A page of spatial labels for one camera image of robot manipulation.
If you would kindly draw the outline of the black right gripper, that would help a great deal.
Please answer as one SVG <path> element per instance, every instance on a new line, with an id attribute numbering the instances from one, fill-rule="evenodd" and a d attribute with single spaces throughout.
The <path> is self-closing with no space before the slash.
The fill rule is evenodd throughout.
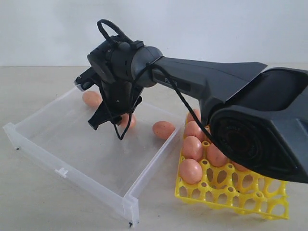
<path id="1" fill-rule="evenodd" d="M 113 124 L 120 125 L 121 115 L 133 113 L 142 102 L 141 93 L 143 89 L 144 87 L 133 86 L 132 83 L 122 80 L 113 83 L 102 82 L 100 93 L 103 102 L 88 120 L 88 124 L 94 130 L 111 119 L 113 119 Z"/>

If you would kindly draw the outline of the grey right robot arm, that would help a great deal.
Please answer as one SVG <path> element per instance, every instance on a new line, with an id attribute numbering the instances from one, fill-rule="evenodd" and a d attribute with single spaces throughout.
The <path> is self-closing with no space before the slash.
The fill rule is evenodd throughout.
<path id="1" fill-rule="evenodd" d="M 104 42 L 87 59 L 114 111 L 128 111 L 134 85 L 161 84 L 198 100 L 201 124 L 229 159 L 263 176 L 307 183 L 306 70 L 168 58 L 141 41 Z"/>

